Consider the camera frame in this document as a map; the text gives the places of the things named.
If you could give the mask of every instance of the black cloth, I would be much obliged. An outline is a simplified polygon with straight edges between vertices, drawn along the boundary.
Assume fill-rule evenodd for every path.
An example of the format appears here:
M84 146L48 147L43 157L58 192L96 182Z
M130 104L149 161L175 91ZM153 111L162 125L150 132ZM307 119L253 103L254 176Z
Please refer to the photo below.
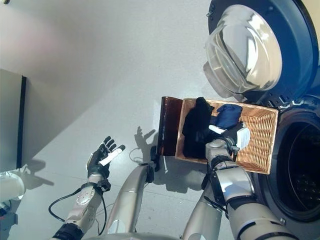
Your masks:
M185 157L206 158L206 143L218 136L209 129L213 109L214 107L210 106L203 97L198 97L195 107L186 115L182 129Z

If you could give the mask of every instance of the white object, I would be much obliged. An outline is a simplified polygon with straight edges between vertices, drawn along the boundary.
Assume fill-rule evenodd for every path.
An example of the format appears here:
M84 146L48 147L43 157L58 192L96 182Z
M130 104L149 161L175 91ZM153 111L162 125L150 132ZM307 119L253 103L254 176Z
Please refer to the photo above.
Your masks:
M250 130L247 127L241 128L239 131L236 132L237 136L237 143L236 146L240 149L245 148L250 141Z
M26 188L21 177L12 172L4 172L0 175L0 203L21 200L25 192Z
M222 134L224 133L226 130L225 129L222 129L220 127L217 127L215 125L209 125L209 129L217 134Z
M118 156L120 153L122 153L122 151L123 151L123 150L122 150L121 148L117 148L117 149L114 150L113 152L109 153L109 155L108 155L105 159L99 161L99 163L100 163L102 166L107 165L107 164L110 163L116 156Z

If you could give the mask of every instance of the washing machine door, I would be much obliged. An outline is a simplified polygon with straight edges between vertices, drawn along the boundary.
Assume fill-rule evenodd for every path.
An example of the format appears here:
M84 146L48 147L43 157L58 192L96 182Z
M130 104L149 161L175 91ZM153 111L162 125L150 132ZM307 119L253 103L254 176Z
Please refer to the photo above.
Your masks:
M276 108L320 91L320 1L303 2L212 0L206 75L218 93Z

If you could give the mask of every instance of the gray cabinet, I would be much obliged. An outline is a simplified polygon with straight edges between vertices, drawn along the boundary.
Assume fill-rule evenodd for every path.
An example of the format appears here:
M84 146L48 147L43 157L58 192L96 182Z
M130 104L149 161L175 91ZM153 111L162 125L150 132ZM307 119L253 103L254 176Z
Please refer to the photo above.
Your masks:
M0 173L22 165L26 78L0 69Z

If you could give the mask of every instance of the metal robot forearm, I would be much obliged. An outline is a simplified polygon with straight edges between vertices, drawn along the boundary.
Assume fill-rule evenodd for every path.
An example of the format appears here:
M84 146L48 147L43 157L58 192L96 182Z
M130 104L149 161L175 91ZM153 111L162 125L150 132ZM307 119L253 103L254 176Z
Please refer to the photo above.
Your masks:
M151 167L148 164L139 165L125 180L106 224L108 234L132 233L135 231L144 186L150 170Z
M213 201L226 206L234 239L298 239L267 206L256 201L249 175L232 161L231 153L230 144L224 139L206 144Z
M101 203L100 194L103 194L94 186L102 180L103 176L99 173L89 176L88 182L82 185L64 225L53 236L53 240L80 240L91 228Z
M210 204L205 199L206 197L210 199L214 197L212 187L209 183L205 186L185 226L182 235L183 240L218 240L222 210Z

